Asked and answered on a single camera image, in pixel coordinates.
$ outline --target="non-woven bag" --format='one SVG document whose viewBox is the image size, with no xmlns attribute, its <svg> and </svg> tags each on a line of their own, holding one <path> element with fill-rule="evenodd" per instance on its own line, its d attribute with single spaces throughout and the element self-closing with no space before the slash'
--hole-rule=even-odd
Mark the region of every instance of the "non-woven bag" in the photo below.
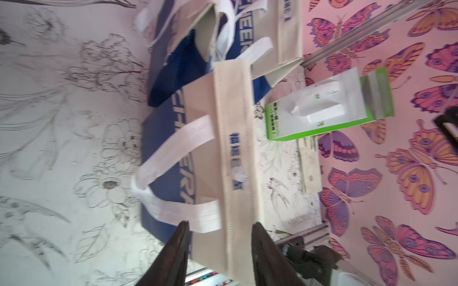
<svg viewBox="0 0 458 286">
<path fill-rule="evenodd" d="M 256 40 L 263 37 L 271 38 L 273 50 L 253 65 L 255 102 L 263 98 L 302 61 L 302 1 L 266 1 L 265 9 L 241 15 L 240 13 L 254 1 L 236 2 L 239 16 L 235 23 L 234 43 L 226 57 L 235 59 Z"/>
<path fill-rule="evenodd" d="M 245 11 L 265 9 L 266 4 L 267 0 L 256 0 Z M 151 0 L 138 14 L 136 26 L 140 32 L 155 25 L 154 40 L 147 43 L 152 48 L 149 105 L 159 106 L 176 90 L 208 73 L 215 53 L 227 54 L 234 40 L 235 23 L 231 21 L 224 36 L 217 38 L 222 15 L 234 18 L 231 0 Z"/>
<path fill-rule="evenodd" d="M 143 165 L 132 177 L 148 231 L 166 242 L 181 220 L 189 221 L 190 258 L 243 285 L 255 284 L 251 227 L 263 214 L 252 116 L 254 60 L 217 62 L 213 72 L 155 109 L 143 122 Z"/>
</svg>

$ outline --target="butterfly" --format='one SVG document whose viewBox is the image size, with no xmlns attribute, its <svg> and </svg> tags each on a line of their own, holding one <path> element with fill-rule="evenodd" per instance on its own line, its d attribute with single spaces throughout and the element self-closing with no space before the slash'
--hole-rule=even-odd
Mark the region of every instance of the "butterfly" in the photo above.
<svg viewBox="0 0 458 286">
<path fill-rule="evenodd" d="M 304 55 L 304 59 L 307 59 L 309 56 L 311 56 L 311 54 L 305 54 L 305 55 Z M 313 67 L 314 67 L 315 65 L 316 65 L 316 64 L 311 65 L 311 66 L 307 67 L 307 69 L 308 69 L 309 71 L 312 71 L 312 69 L 313 69 Z"/>
<path fill-rule="evenodd" d="M 315 81 L 309 77 L 306 77 L 305 78 L 305 86 L 311 86 L 312 84 L 314 84 Z"/>
<path fill-rule="evenodd" d="M 376 154 L 376 158 L 385 158 L 386 166 L 390 173 L 398 175 L 397 183 L 404 198 L 410 201 L 414 210 L 427 215 L 431 212 L 434 202 L 435 188 L 431 172 L 425 165 L 432 169 L 436 176 L 446 184 L 439 174 L 438 168 L 449 168 L 439 166 L 437 162 L 458 166 L 458 155 L 448 143 L 445 136 L 438 128 L 426 130 L 423 127 L 423 120 L 417 120 L 420 127 L 409 140 L 408 150 L 396 149 L 386 156 Z"/>
<path fill-rule="evenodd" d="M 371 243 L 367 247 L 367 253 L 377 263 L 380 269 L 380 277 L 387 286 L 396 286 L 398 282 L 398 267 L 393 254 L 399 257 L 399 265 L 402 272 L 413 281 L 415 281 L 415 278 L 406 260 L 434 273 L 426 261 L 415 255 L 406 254 L 403 248 L 424 257 L 455 259 L 455 253 L 447 246 L 423 238 L 410 226 L 402 224 L 395 228 L 393 222 L 383 216 L 376 216 L 375 220 L 381 228 L 373 227 L 376 235 L 367 227 L 361 228 L 361 235 L 364 240 Z"/>
<path fill-rule="evenodd" d="M 394 56 L 389 57 L 383 62 L 383 64 L 381 59 L 376 59 L 368 63 L 363 68 L 363 76 L 373 70 L 385 67 L 388 73 L 388 80 L 392 82 L 413 64 L 418 56 L 420 56 L 424 48 L 425 43 L 415 43 L 406 47 Z"/>
<path fill-rule="evenodd" d="M 407 33 L 409 37 L 417 37 L 431 31 L 434 27 L 443 31 L 458 30 L 458 9 L 443 8 L 446 4 L 456 1 L 435 0 L 421 7 L 421 12 L 411 16 L 406 21 L 423 17 Z"/>
<path fill-rule="evenodd" d="M 342 49 L 341 53 L 332 54 L 326 57 L 325 63 L 327 64 L 327 70 L 332 71 L 333 75 L 336 75 L 351 69 L 351 59 L 361 58 L 357 56 L 356 53 L 373 48 L 388 39 L 389 30 L 390 29 L 382 33 L 374 32 L 371 35 L 362 38 L 358 42 L 351 44 L 348 48 Z"/>
<path fill-rule="evenodd" d="M 448 234 L 458 235 L 458 222 L 456 222 L 455 224 L 457 227 L 454 229 L 445 229 L 445 228 L 440 228 L 440 227 L 435 227 L 435 229 L 441 232 L 448 233 Z"/>
<path fill-rule="evenodd" d="M 331 4 L 331 6 L 334 7 L 334 8 L 342 8 L 342 7 L 345 7 L 346 5 L 350 4 L 351 1 L 353 1 L 353 0 L 329 0 L 329 4 Z M 313 8 L 315 8 L 315 6 L 318 5 L 319 2 L 320 2 L 320 0 L 310 0 L 309 12 Z"/>
<path fill-rule="evenodd" d="M 313 42 L 318 48 L 324 47 L 331 41 L 334 36 L 334 39 L 337 39 L 341 35 L 350 31 L 351 29 L 359 26 L 361 23 L 367 21 L 372 11 L 380 8 L 377 3 L 372 3 L 363 9 L 359 10 L 354 14 L 350 19 L 343 23 L 342 19 L 339 18 L 337 25 L 334 25 L 328 20 L 322 18 L 313 18 L 307 26 L 312 27 L 311 35 L 315 35 Z"/>
<path fill-rule="evenodd" d="M 358 150 L 350 138 L 337 130 L 322 135 L 318 139 L 318 148 L 325 158 L 328 158 L 331 152 L 334 158 L 345 162 L 358 161 L 360 158 Z"/>
<path fill-rule="evenodd" d="M 426 58 L 426 65 L 433 69 L 458 73 L 458 42 L 435 49 Z M 458 81 L 458 76 L 436 76 L 430 80 L 454 82 Z M 458 105 L 458 84 L 427 88 L 415 93 L 414 99 L 410 102 L 414 104 L 414 107 L 421 108 L 421 111 L 442 113 L 446 108 Z"/>
<path fill-rule="evenodd" d="M 385 119 L 369 122 L 361 125 L 361 128 L 366 131 L 367 136 L 376 144 L 385 142 L 387 135 L 387 125 Z"/>
<path fill-rule="evenodd" d="M 344 259 L 344 258 L 349 259 L 350 258 L 350 254 L 345 250 L 345 248 L 337 240 L 335 240 L 334 238 L 330 237 L 329 238 L 329 243 L 331 244 L 331 248 L 335 252 L 337 252 L 338 254 L 340 254 L 342 256 L 342 259 Z"/>
<path fill-rule="evenodd" d="M 333 189 L 323 188 L 320 201 L 326 208 L 326 219 L 331 224 L 332 232 L 342 236 L 348 228 L 350 216 L 347 204 L 358 203 L 351 198 L 364 196 L 378 186 L 382 174 L 372 168 L 367 171 L 353 169 L 348 174 L 332 168 L 327 180 Z"/>
</svg>

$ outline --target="butterfly wallpaper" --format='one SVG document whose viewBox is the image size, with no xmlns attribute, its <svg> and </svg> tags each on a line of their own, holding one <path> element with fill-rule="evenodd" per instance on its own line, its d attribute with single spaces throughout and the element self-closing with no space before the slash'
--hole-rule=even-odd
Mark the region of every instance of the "butterfly wallpaper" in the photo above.
<svg viewBox="0 0 458 286">
<path fill-rule="evenodd" d="M 332 3 L 303 6 L 304 55 L 398 1 Z M 458 280 L 458 154 L 433 122 L 458 105 L 457 26 L 458 1 L 433 0 L 303 66 L 310 84 L 352 68 L 387 70 L 395 116 L 318 138 L 330 245 L 379 286 Z"/>
</svg>

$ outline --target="orange butterfly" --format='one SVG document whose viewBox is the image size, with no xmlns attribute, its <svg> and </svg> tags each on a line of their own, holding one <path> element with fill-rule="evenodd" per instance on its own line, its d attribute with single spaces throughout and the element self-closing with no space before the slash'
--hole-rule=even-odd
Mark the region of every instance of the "orange butterfly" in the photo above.
<svg viewBox="0 0 458 286">
<path fill-rule="evenodd" d="M 424 48 L 425 43 L 415 43 L 389 57 L 383 64 L 381 59 L 376 59 L 363 68 L 363 76 L 373 70 L 385 67 L 388 73 L 388 80 L 392 82 L 414 63 Z"/>
<path fill-rule="evenodd" d="M 387 125 L 385 119 L 369 122 L 361 125 L 361 128 L 366 131 L 367 136 L 376 144 L 385 142 L 387 136 Z"/>
<path fill-rule="evenodd" d="M 446 4 L 457 1 L 440 1 L 434 0 L 431 3 L 421 7 L 421 12 L 413 15 L 406 21 L 410 21 L 424 16 L 415 26 L 407 33 L 409 37 L 417 37 L 431 31 L 434 27 L 439 30 L 451 31 L 458 30 L 458 9 L 443 8 Z"/>
<path fill-rule="evenodd" d="M 396 149 L 386 156 L 376 154 L 375 157 L 386 159 L 389 172 L 398 175 L 397 183 L 404 198 L 410 201 L 414 210 L 427 215 L 432 210 L 435 194 L 431 172 L 426 166 L 434 171 L 442 184 L 447 184 L 437 169 L 444 168 L 456 174 L 458 172 L 438 163 L 458 166 L 458 154 L 438 128 L 424 129 L 421 119 L 417 120 L 417 124 L 420 130 L 409 140 L 408 150 Z"/>
</svg>

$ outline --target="pink butterfly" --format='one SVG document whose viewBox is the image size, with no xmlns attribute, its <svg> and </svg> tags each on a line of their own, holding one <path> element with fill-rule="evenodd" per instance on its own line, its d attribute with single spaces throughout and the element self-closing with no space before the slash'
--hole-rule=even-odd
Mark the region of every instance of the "pink butterfly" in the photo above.
<svg viewBox="0 0 458 286">
<path fill-rule="evenodd" d="M 317 47 L 324 47 L 329 44 L 333 36 L 334 39 L 337 39 L 341 35 L 367 21 L 371 17 L 372 11 L 380 7 L 381 6 L 378 6 L 377 3 L 369 4 L 356 12 L 356 14 L 345 21 L 345 23 L 343 23 L 341 18 L 339 18 L 337 25 L 334 25 L 330 21 L 322 18 L 313 18 L 310 23 L 307 24 L 307 26 L 312 27 L 310 34 L 315 35 L 313 42 Z"/>
<path fill-rule="evenodd" d="M 307 58 L 310 57 L 310 56 L 311 56 L 311 54 L 305 54 L 305 55 L 304 55 L 304 59 L 307 59 Z M 313 67 L 314 67 L 315 65 L 316 65 L 316 64 L 311 65 L 311 66 L 309 66 L 307 69 L 308 69 L 309 71 L 312 71 L 312 69 L 313 69 Z"/>
<path fill-rule="evenodd" d="M 334 8 L 342 8 L 342 7 L 345 7 L 346 5 L 350 4 L 351 1 L 353 1 L 353 0 L 329 0 L 329 4 L 331 4 L 331 6 L 334 7 Z M 320 2 L 320 0 L 310 0 L 309 12 L 313 8 L 315 8 L 315 6 L 318 5 L 319 2 Z"/>
<path fill-rule="evenodd" d="M 351 69 L 351 59 L 361 58 L 356 55 L 357 52 L 362 52 L 373 48 L 389 38 L 388 31 L 379 33 L 374 32 L 371 35 L 362 38 L 356 43 L 351 44 L 348 48 L 341 50 L 341 53 L 332 54 L 326 58 L 327 70 L 332 71 L 333 75 Z"/>
<path fill-rule="evenodd" d="M 436 70 L 458 73 L 458 42 L 435 49 L 426 56 L 426 65 Z M 430 78 L 436 82 L 458 81 L 458 76 L 435 76 Z M 458 105 L 458 84 L 446 84 L 419 91 L 414 94 L 412 102 L 421 111 L 442 113 L 450 106 Z"/>
<path fill-rule="evenodd" d="M 446 229 L 446 228 L 441 228 L 441 227 L 435 227 L 435 229 L 441 232 L 448 233 L 448 234 L 458 235 L 458 222 L 456 222 L 455 224 L 457 227 L 454 229 Z"/>
<path fill-rule="evenodd" d="M 362 202 L 350 198 L 362 197 L 375 190 L 382 174 L 375 168 L 367 171 L 353 169 L 348 174 L 332 168 L 327 179 L 334 188 L 323 188 L 320 201 L 326 208 L 326 219 L 330 222 L 332 232 L 340 237 L 350 221 L 348 204 Z"/>
<path fill-rule="evenodd" d="M 330 237 L 329 243 L 331 244 L 331 248 L 342 256 L 342 260 L 344 260 L 344 258 L 347 258 L 347 259 L 350 258 L 350 254 L 345 250 L 345 248 L 337 240 Z"/>
<path fill-rule="evenodd" d="M 367 253 L 377 263 L 380 269 L 380 277 L 387 286 L 396 286 L 398 282 L 398 267 L 393 254 L 399 257 L 399 265 L 402 272 L 411 280 L 415 281 L 414 275 L 406 259 L 416 266 L 433 273 L 431 266 L 423 259 L 411 254 L 406 254 L 403 248 L 429 258 L 455 259 L 455 253 L 442 243 L 423 238 L 416 230 L 400 225 L 396 229 L 391 220 L 376 216 L 378 227 L 373 227 L 376 235 L 367 227 L 361 228 L 361 234 L 367 242 Z"/>
<path fill-rule="evenodd" d="M 305 86 L 311 86 L 312 84 L 314 84 L 315 81 L 309 77 L 306 77 L 305 78 Z"/>
<path fill-rule="evenodd" d="M 337 130 L 321 135 L 318 139 L 318 148 L 325 158 L 328 158 L 331 152 L 334 158 L 344 162 L 355 162 L 360 158 L 353 141 Z"/>
</svg>

